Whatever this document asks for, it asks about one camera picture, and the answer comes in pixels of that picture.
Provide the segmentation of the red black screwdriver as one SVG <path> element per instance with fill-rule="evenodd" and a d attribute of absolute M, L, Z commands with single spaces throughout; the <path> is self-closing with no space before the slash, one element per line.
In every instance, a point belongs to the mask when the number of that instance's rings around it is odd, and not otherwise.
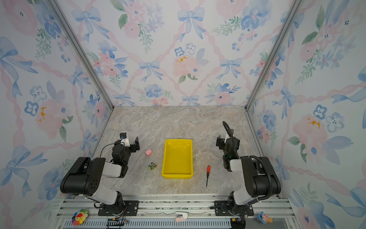
<path fill-rule="evenodd" d="M 206 169 L 206 187 L 208 186 L 208 179 L 209 179 L 209 176 L 210 176 L 210 171 L 211 171 L 211 166 L 208 165 L 207 169 Z"/>

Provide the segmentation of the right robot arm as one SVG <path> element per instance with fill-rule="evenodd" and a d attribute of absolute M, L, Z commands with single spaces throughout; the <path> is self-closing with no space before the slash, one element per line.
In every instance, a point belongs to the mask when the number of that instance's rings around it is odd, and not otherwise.
<path fill-rule="evenodd" d="M 224 168 L 229 172 L 243 174 L 244 184 L 230 193 L 227 201 L 215 201 L 216 216 L 253 216 L 253 205 L 281 192 L 280 181 L 269 159 L 265 156 L 239 156 L 240 140 L 226 135 L 216 140 L 223 151 Z"/>

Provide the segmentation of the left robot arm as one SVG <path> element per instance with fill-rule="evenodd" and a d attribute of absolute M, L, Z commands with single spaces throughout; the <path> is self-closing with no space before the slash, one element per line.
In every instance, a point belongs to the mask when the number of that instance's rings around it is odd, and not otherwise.
<path fill-rule="evenodd" d="M 132 153 L 140 150 L 139 139 L 129 143 L 125 132 L 113 143 L 112 160 L 104 157 L 79 157 L 61 181 L 64 194 L 85 196 L 94 201 L 99 216 L 136 216 L 138 200 L 123 200 L 121 192 L 112 190 L 101 183 L 103 177 L 124 178 Z"/>

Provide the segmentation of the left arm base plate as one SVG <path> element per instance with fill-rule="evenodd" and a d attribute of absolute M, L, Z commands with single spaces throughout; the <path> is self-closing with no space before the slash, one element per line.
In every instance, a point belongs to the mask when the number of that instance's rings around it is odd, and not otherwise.
<path fill-rule="evenodd" d="M 139 203 L 138 200 L 128 200 L 114 205 L 101 204 L 98 216 L 136 216 L 139 209 Z"/>

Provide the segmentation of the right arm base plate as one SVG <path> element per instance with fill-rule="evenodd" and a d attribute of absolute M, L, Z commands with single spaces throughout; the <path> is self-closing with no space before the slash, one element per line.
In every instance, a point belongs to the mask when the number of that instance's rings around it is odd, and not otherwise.
<path fill-rule="evenodd" d="M 254 211 L 248 205 L 236 205 L 227 201 L 214 201 L 214 206 L 210 207 L 215 211 L 216 216 L 249 217 L 254 216 Z"/>

